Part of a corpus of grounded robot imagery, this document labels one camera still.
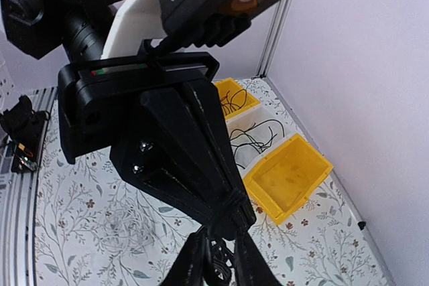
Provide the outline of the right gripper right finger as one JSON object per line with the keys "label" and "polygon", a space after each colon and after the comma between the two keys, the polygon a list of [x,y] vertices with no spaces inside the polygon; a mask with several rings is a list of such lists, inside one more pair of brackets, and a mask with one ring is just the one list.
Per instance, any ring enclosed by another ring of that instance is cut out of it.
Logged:
{"label": "right gripper right finger", "polygon": [[280,286],[248,232],[238,233],[234,248],[235,280],[241,286]]}

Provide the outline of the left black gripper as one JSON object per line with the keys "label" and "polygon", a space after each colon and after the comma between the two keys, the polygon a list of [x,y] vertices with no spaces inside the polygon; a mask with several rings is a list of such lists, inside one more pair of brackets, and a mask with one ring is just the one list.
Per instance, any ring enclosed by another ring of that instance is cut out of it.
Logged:
{"label": "left black gripper", "polygon": [[[237,231],[247,232],[255,215],[218,90],[207,80],[174,86],[203,76],[212,80],[219,67],[207,52],[66,65],[58,73],[66,161],[75,164],[77,157],[112,145],[110,159],[127,183],[213,232],[230,232],[231,220]],[[231,190],[238,191],[236,208],[226,205]]]}

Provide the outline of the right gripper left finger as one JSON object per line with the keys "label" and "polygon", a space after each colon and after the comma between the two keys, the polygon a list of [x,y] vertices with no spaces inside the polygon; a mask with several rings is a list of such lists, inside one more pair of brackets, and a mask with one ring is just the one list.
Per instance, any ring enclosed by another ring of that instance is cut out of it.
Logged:
{"label": "right gripper left finger", "polygon": [[206,228],[191,233],[160,285],[214,285],[210,245]]}

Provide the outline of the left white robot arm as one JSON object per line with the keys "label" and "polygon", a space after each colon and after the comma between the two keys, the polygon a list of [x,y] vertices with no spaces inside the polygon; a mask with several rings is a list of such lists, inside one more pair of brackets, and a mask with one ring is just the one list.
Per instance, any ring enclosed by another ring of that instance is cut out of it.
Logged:
{"label": "left white robot arm", "polygon": [[255,223],[219,94],[223,46],[251,23],[233,0],[1,0],[7,39],[40,59],[63,46],[60,140],[68,163],[109,147],[127,183],[181,210],[208,236]]}

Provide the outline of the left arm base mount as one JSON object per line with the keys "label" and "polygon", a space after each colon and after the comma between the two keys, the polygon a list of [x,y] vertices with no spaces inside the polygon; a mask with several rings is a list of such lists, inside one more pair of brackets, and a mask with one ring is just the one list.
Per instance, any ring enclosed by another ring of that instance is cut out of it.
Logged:
{"label": "left arm base mount", "polygon": [[13,173],[38,169],[42,132],[49,120],[50,113],[35,111],[26,95],[21,95],[14,107],[1,113],[1,127],[16,146],[11,166]]}

